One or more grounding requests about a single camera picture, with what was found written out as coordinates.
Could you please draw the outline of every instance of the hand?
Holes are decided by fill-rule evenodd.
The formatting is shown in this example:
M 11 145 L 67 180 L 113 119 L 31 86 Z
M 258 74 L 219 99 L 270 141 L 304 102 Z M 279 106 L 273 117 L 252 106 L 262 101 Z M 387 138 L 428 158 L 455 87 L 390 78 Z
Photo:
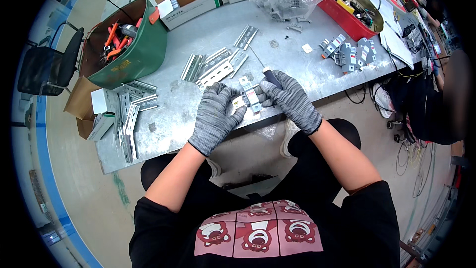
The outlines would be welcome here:
M 236 109 L 235 114 L 229 117 L 226 115 L 230 98 L 237 95 L 239 95 L 238 90 L 220 82 L 213 83 L 203 92 L 197 110 L 195 129 L 188 142 L 204 156 L 209 156 L 229 132 L 243 120 L 246 106 Z
M 259 87 L 263 92 L 283 110 L 298 128 L 307 135 L 313 134 L 322 122 L 322 115 L 314 108 L 301 85 L 287 74 L 273 70 L 276 79 L 281 83 L 283 90 L 263 79 Z
M 438 70 L 439 68 L 440 68 L 440 66 L 437 65 L 436 61 L 433 61 L 433 74 L 434 74 L 435 76 L 437 76 L 437 75 L 440 74 L 440 73 L 439 73 L 439 70 Z

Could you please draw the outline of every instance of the workbench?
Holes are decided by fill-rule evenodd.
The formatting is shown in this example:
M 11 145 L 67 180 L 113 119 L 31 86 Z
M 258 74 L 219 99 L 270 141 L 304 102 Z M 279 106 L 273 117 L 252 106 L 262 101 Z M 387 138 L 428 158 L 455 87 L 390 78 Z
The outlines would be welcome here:
M 376 35 L 372 39 L 376 43 L 377 60 L 363 67 L 363 70 L 343 74 L 334 60 L 322 58 L 323 50 L 319 43 L 339 34 L 343 34 L 347 38 L 346 42 L 352 46 L 356 46 L 356 42 L 319 7 L 316 7 L 309 20 L 312 23 L 300 23 L 303 26 L 302 33 L 287 30 L 289 23 L 271 20 L 256 4 L 246 0 L 225 4 L 171 30 L 162 66 L 153 74 L 140 79 L 157 86 L 159 104 L 156 109 L 139 113 L 134 132 L 138 159 L 134 164 L 185 145 L 193 133 L 197 107 L 202 97 L 195 83 L 180 79 L 185 63 L 192 53 L 210 55 L 223 47 L 234 51 L 233 43 L 247 24 L 259 29 L 251 46 L 263 63 L 295 78 L 313 102 L 395 71 L 394 63 Z M 309 54 L 301 48 L 307 43 L 314 49 Z M 246 53 L 249 57 L 233 79 L 226 77 L 222 83 L 241 89 L 238 82 L 240 77 L 246 75 L 252 84 L 258 84 L 264 77 L 263 67 L 253 52 L 248 48 Z M 405 67 L 403 62 L 397 59 L 394 61 L 398 69 Z M 264 108 L 258 114 L 253 114 L 248 109 L 245 118 L 236 128 L 246 127 L 281 113 L 278 106 Z M 116 147 L 112 129 L 96 142 L 96 148 L 104 174 L 132 165 L 126 163 L 122 149 Z

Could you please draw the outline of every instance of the floor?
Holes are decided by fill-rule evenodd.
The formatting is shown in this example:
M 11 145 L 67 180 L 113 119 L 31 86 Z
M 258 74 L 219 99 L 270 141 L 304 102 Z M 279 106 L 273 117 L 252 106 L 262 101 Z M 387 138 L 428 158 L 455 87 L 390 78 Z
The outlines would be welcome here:
M 68 21 L 87 30 L 100 21 L 105 1 L 78 0 Z M 61 36 L 60 51 L 69 37 Z M 353 91 L 349 93 L 357 100 Z M 94 143 L 80 138 L 75 118 L 63 112 L 67 99 L 67 93 L 48 98 L 46 110 L 50 159 L 63 203 L 85 244 L 104 267 L 129 267 L 128 243 L 134 232 L 134 206 L 144 194 L 141 164 L 103 175 Z M 423 155 L 421 168 L 425 177 L 428 174 L 430 177 L 421 195 L 413 198 L 419 164 L 415 160 L 402 176 L 397 174 L 400 144 L 393 141 L 395 131 L 386 129 L 387 120 L 375 110 L 368 95 L 363 104 L 353 104 L 340 93 L 318 101 L 316 106 L 325 118 L 344 118 L 357 127 L 363 153 L 390 185 L 400 238 L 406 241 L 429 216 L 444 184 L 451 181 L 450 147 L 436 147 L 434 167 L 429 167 L 430 149 L 420 154 Z M 212 182 L 217 185 L 241 182 L 256 173 L 283 178 L 296 161 L 280 156 L 283 137 L 284 122 L 281 121 L 222 143 L 210 158 L 222 166 L 223 173 Z M 402 151 L 401 156 L 404 163 L 407 152 Z M 341 205 L 345 196 L 341 191 L 334 202 Z

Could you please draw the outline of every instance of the green bucket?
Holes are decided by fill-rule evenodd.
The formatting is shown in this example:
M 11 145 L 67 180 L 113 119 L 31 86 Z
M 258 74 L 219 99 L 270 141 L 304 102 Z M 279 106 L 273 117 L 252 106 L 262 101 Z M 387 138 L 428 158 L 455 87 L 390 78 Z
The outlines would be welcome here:
M 164 61 L 167 47 L 167 31 L 162 22 L 157 19 L 154 24 L 149 21 L 149 16 L 155 7 L 149 0 L 136 0 L 122 7 L 132 20 L 121 10 L 117 10 L 109 18 L 96 27 L 89 38 L 84 42 L 83 55 L 80 60 L 80 76 L 85 76 L 92 83 L 106 88 L 114 89 L 121 83 L 128 83 L 155 72 Z M 116 21 L 120 24 L 133 24 L 142 17 L 142 22 L 126 51 L 103 67 L 101 62 L 104 43 Z

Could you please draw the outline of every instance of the sneaker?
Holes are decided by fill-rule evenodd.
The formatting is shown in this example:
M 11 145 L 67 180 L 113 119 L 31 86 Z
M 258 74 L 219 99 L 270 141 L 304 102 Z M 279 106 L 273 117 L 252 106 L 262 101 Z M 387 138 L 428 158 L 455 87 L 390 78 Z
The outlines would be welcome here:
M 213 160 L 207 158 L 207 162 L 211 167 L 211 177 L 210 178 L 215 178 L 221 175 L 221 167 L 219 164 L 214 162 Z
M 283 140 L 283 143 L 281 143 L 281 147 L 279 148 L 279 153 L 281 153 L 281 155 L 283 156 L 283 158 L 291 158 L 292 155 L 289 153 L 288 151 L 288 144 L 289 144 L 289 140 L 291 140 L 291 138 L 297 133 L 300 131 L 300 129 L 294 124 L 294 122 L 289 119 L 289 118 L 286 118 L 286 122 L 285 122 L 285 125 L 286 125 L 286 131 L 285 131 L 285 134 L 284 134 L 284 140 Z
M 372 95 L 375 98 L 375 103 L 382 108 L 395 111 L 390 95 L 388 95 L 388 92 L 386 92 L 384 88 L 380 87 L 380 85 L 381 84 L 379 83 L 375 83 L 372 87 Z M 380 114 L 384 118 L 390 118 L 390 116 L 392 115 L 392 112 L 390 111 L 383 110 L 381 108 L 378 109 L 380 110 Z

